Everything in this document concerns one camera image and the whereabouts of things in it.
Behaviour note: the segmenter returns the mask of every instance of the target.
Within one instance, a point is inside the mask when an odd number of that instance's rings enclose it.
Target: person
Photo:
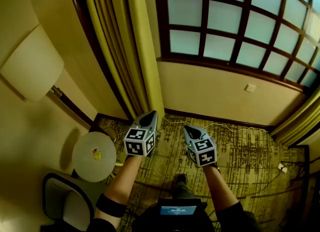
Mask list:
[[[130,192],[142,160],[142,156],[130,156],[125,161],[107,191],[97,201],[97,209],[87,232],[116,231],[121,217],[125,213]],[[202,169],[211,192],[221,231],[262,231],[253,213],[243,210],[241,203],[229,189],[217,166],[209,164]],[[177,181],[172,187],[172,199],[169,199],[169,201],[192,201],[196,198],[194,193],[186,187],[186,182],[187,176],[185,174],[177,177]],[[155,205],[135,219],[132,231],[214,232],[215,230],[204,208],[198,211],[197,215],[172,216],[160,215],[159,207]]]

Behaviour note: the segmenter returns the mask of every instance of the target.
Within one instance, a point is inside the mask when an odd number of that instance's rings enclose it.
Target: window frame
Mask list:
[[[239,24],[239,29],[237,34],[207,28],[209,1],[221,2],[221,3],[230,4],[230,5],[234,5],[242,8],[241,19],[240,19],[240,24]],[[285,13],[285,8],[286,8],[286,1],[287,0],[281,0],[279,13],[278,15],[275,15],[267,10],[264,10],[260,7],[252,5],[251,4],[252,0],[243,0],[243,2],[237,1],[237,0],[202,0],[201,26],[197,27],[197,26],[169,24],[168,0],[155,0],[157,18],[158,18],[158,27],[159,27],[160,48],[161,48],[161,57],[157,58],[157,60],[162,62],[181,63],[181,64],[202,66],[202,67],[229,71],[233,73],[238,73],[238,74],[266,80],[272,83],[276,83],[305,94],[311,94],[320,83],[320,71],[312,67],[312,64],[315,61],[316,56],[320,50],[320,43],[314,40],[311,36],[307,35],[306,31],[308,28],[308,23],[310,22],[311,12],[313,12],[319,18],[320,18],[320,14],[313,9],[312,7],[313,0],[308,0],[308,2],[304,0],[298,0],[303,5],[306,6],[306,14],[304,17],[303,27],[302,29],[300,29],[283,18]],[[257,12],[259,14],[262,14],[264,16],[267,16],[268,18],[275,20],[273,33],[271,35],[271,39],[268,44],[245,37],[245,32],[246,32],[246,28],[249,20],[250,11]],[[292,54],[289,54],[281,49],[274,47],[281,24],[284,24],[285,26],[299,33],[299,37],[293,49]],[[199,32],[200,42],[199,42],[198,55],[171,53],[170,52],[170,30]],[[206,34],[212,34],[216,36],[235,39],[230,61],[225,61],[225,60],[211,58],[211,57],[204,57]],[[302,60],[296,57],[304,38],[309,40],[316,47],[309,64],[306,64],[305,62],[303,62]],[[259,68],[253,68],[253,67],[236,63],[242,42],[246,42],[258,47],[262,47],[266,50]],[[271,52],[275,52],[277,54],[280,54],[288,58],[286,66],[284,67],[281,75],[275,75],[273,73],[263,71]],[[290,67],[294,62],[304,66],[304,71],[299,77],[297,82],[293,82],[285,78],[286,74],[288,73]],[[309,70],[312,70],[317,74],[317,77],[312,83],[311,87],[307,87],[300,84],[305,78],[305,76],[307,75]]]

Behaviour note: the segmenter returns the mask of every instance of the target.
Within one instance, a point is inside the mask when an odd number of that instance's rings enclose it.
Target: floor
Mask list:
[[[203,202],[207,202],[206,212],[209,215],[213,212],[214,206],[204,172],[202,168],[196,168],[185,154],[185,123],[171,122],[187,121],[192,125],[205,127],[212,121],[172,114],[166,114],[165,119],[158,129],[157,145],[151,157],[144,158],[140,166],[128,208],[139,215],[157,203],[159,198],[171,198],[169,191],[175,176],[186,173],[188,188],[193,189]],[[206,128],[217,144],[218,166],[223,178],[243,208],[254,213],[264,231],[281,231],[288,211],[300,197],[301,185],[295,183],[287,189],[298,168],[289,165],[288,173],[283,173],[278,170],[278,164],[280,161],[304,161],[304,151],[298,148],[288,150],[280,144],[275,144],[269,134],[262,130],[246,130],[248,128],[244,126],[224,125],[236,132],[215,124]],[[112,128],[119,134],[115,142],[117,159],[118,162],[124,162],[125,133],[122,132],[125,132],[128,126],[105,118],[101,119],[100,126],[103,129]],[[110,181],[109,177],[103,183],[108,185]],[[213,221],[217,220],[215,213],[210,218]],[[121,221],[120,230],[131,231],[134,219],[133,215],[126,214]],[[215,231],[221,230],[218,222],[213,223],[213,226]]]

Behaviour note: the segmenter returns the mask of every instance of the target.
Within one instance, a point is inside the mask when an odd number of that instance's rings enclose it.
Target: leg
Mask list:
[[[187,176],[181,174],[172,186],[171,195],[173,199],[195,199],[195,194],[186,186]]]

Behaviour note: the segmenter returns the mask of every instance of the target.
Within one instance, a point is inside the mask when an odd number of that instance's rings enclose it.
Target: window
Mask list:
[[[156,0],[161,60],[300,92],[320,80],[320,0]]]

